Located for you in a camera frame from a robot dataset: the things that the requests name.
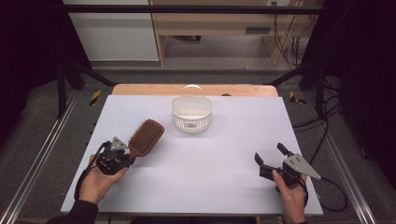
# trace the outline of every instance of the white cabinet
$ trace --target white cabinet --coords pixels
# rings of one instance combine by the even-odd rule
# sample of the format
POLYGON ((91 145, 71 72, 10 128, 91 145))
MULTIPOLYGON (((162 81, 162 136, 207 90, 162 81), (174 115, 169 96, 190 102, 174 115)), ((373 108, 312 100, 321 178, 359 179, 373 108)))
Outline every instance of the white cabinet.
MULTIPOLYGON (((66 5, 148 5, 146 0, 64 0, 66 5)), ((148 13, 69 13, 90 61, 159 61, 148 13)))

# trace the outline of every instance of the black cable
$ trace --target black cable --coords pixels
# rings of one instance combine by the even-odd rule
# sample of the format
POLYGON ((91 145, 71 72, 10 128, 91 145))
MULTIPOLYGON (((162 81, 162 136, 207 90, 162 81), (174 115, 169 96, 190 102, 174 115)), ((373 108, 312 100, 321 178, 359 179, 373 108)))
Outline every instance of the black cable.
MULTIPOLYGON (((323 144, 323 141, 324 141, 324 139, 325 139, 325 137, 326 137, 326 134, 327 134, 327 132, 328 132, 328 130, 329 130, 329 117, 328 117, 328 115, 327 115, 327 114, 328 114, 328 111, 327 111, 327 108, 326 108, 326 107, 327 107, 327 104, 329 103, 329 101, 330 101, 331 99, 336 98, 336 97, 337 97, 337 95, 334 95, 334 96, 330 97, 328 100, 325 101, 324 121, 325 121, 325 123, 326 123, 326 129, 325 129, 325 131, 324 131, 324 133, 323 133, 323 136, 321 137, 321 139, 320 139, 320 141, 319 141, 319 143, 318 143, 317 148, 315 149, 314 155, 312 156, 312 158, 311 158, 309 164, 312 164, 312 162, 314 161, 315 157, 317 156, 318 151, 319 151, 321 145, 323 144)), ((341 208, 339 208, 339 209, 337 209, 337 208, 330 208, 329 206, 326 206, 326 205, 324 205, 323 203, 320 203, 320 205, 321 205, 324 209, 327 209, 327 210, 332 211, 332 212, 343 212, 343 211, 345 211, 345 210, 347 209, 347 205, 348 205, 348 202, 347 202, 347 195, 344 193, 344 191, 341 189, 341 187, 340 187, 339 185, 337 185, 334 181, 332 181, 332 180, 330 180, 330 179, 328 179, 328 178, 326 178, 326 177, 322 177, 321 179, 322 179, 322 180, 325 180, 325 181, 327 181, 327 182, 329 182, 329 183, 331 183, 331 184, 333 184, 333 185, 335 185, 335 186, 341 191, 341 193, 343 194, 343 198, 344 198, 344 205, 343 205, 341 208)))
POLYGON ((344 205, 342 206, 342 208, 330 208, 330 207, 324 205, 323 203, 320 203, 320 205, 321 205, 323 208, 325 208, 325 209, 327 209, 327 210, 329 210, 329 211, 332 211, 332 212, 343 212, 343 211, 345 211, 345 210, 347 209, 347 205, 348 205, 348 202, 347 202, 347 194, 346 194, 346 193, 341 189, 341 187, 340 187, 339 185, 337 185, 334 181, 332 181, 332 180, 330 180, 330 179, 328 179, 328 178, 326 178, 326 177, 322 177, 321 179, 322 179, 322 180, 325 180, 325 181, 327 181, 327 182, 329 182, 329 183, 331 183, 331 184, 333 184, 333 185, 335 185, 335 186, 341 191, 341 193, 343 194, 343 198, 344 198, 344 205))
POLYGON ((299 50, 298 46, 300 45, 301 42, 302 41, 300 41, 300 36, 294 36, 291 42, 291 51, 293 52, 293 56, 297 59, 302 59, 304 57, 303 53, 300 54, 298 53, 299 50))
POLYGON ((96 161, 96 159, 99 156, 100 151, 102 150, 103 147, 107 147, 108 144, 111 144, 110 142, 104 142, 96 151, 95 155, 93 156, 92 160, 90 161, 90 163, 88 164, 87 168, 85 168, 85 170, 81 173, 81 176, 78 178, 78 182, 76 184, 76 189, 75 189, 75 195, 74 198, 75 200, 79 199, 79 191, 81 189, 81 185, 82 185, 82 181, 85 179, 85 177, 87 176, 88 172, 94 168, 92 167, 93 163, 96 161))
MULTIPOLYGON (((340 104, 335 105, 335 106, 333 106, 329 111, 325 111, 325 114, 330 114, 330 112, 332 112, 332 110, 334 110, 334 109, 335 109, 337 106, 339 106, 339 105, 340 105, 340 104)), ((295 124, 292 125, 292 128, 293 128, 293 129, 295 129, 295 128, 301 128, 301 127, 307 126, 307 125, 309 125, 309 124, 311 124, 311 123, 313 123, 313 122, 315 122, 315 121, 318 121, 318 120, 320 120, 320 119, 321 119, 320 117, 316 116, 316 117, 312 118, 311 120, 303 121, 303 122, 300 122, 300 123, 295 123, 295 124)))
POLYGON ((336 93, 341 92, 340 88, 334 87, 326 78, 324 78, 324 87, 328 90, 335 91, 336 93))
POLYGON ((308 188, 306 187, 306 183, 303 180, 302 177, 300 177, 300 180, 298 181, 298 184, 304 189, 305 191, 305 196, 304 196, 304 206, 308 204, 308 199, 309 199, 309 193, 308 193, 308 188))
POLYGON ((296 64, 298 64, 298 48, 300 47, 300 37, 298 36, 297 37, 297 42, 296 42, 296 55, 295 55, 295 58, 296 58, 296 64))
POLYGON ((318 21, 318 18, 316 18, 315 15, 309 15, 309 20, 318 21))
MULTIPOLYGON (((288 29, 286 29, 286 31, 285 31, 286 33, 288 33, 290 31, 291 25, 293 24, 293 22, 294 22, 294 20, 296 18, 297 18, 297 15, 294 15, 293 19, 290 22, 290 25, 289 25, 288 29)), ((277 15, 276 14, 274 14, 274 40, 275 40, 276 47, 279 49, 279 51, 282 54, 282 57, 286 61, 286 63, 291 64, 291 65, 295 65, 288 59, 288 57, 286 57, 286 53, 283 50, 284 46, 282 44, 282 41, 280 40, 279 33, 277 32, 277 15)))
MULTIPOLYGON (((335 114, 336 114, 337 112, 339 112, 339 111, 341 111, 341 108, 338 108, 336 111, 332 112, 332 113, 328 116, 328 118, 332 117, 333 115, 335 115, 335 114)), ((294 132, 295 132, 295 133, 305 132, 305 131, 311 130, 311 129, 313 129, 313 128, 316 128, 316 127, 322 125, 324 122, 325 122, 325 121, 323 120, 321 123, 318 123, 318 124, 316 124, 316 125, 314 125, 314 126, 311 126, 311 127, 309 127, 309 128, 306 128, 306 129, 294 131, 294 132)))

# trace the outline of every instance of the plastic basket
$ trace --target plastic basket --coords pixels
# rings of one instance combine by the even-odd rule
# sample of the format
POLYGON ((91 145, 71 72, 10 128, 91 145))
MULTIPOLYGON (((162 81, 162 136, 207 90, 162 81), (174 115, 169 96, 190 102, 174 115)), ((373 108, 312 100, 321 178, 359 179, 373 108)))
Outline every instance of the plastic basket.
POLYGON ((172 99, 172 113, 178 129, 185 133, 200 133, 210 124, 213 102, 205 97, 204 90, 197 85, 187 85, 181 95, 172 99), (201 96, 186 95, 188 88, 199 89, 201 96))

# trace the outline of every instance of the hand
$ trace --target hand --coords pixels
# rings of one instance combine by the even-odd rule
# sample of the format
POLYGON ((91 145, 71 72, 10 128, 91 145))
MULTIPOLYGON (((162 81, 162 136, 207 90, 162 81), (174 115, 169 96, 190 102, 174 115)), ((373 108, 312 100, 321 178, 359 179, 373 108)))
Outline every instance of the hand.
POLYGON ((96 166, 93 166, 82 181, 79 199, 98 204, 105 197, 110 187, 121 180, 127 171, 128 168, 125 167, 115 175, 105 175, 96 166))
MULTIPOLYGON (((305 222, 304 200, 305 190, 299 184, 295 184, 288 188, 282 176, 273 171, 274 181, 279 188, 283 201, 283 216, 288 224, 305 222)), ((306 175, 302 175, 302 179, 306 181, 306 175)))

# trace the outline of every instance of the white table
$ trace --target white table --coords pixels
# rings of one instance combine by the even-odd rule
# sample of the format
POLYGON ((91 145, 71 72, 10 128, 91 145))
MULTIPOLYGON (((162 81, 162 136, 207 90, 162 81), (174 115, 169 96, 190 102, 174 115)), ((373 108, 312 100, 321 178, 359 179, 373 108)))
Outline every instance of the white table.
MULTIPOLYGON (((144 119, 165 128, 163 137, 99 203, 104 213, 137 216, 264 216, 282 213, 275 183, 259 177, 254 161, 278 167, 285 159, 276 148, 301 153, 280 97, 210 96, 212 121, 203 133, 188 134, 173 123, 173 96, 110 95, 62 206, 70 211, 78 177, 97 148, 117 136, 128 142, 144 119)), ((323 211, 310 178, 308 216, 323 211)))

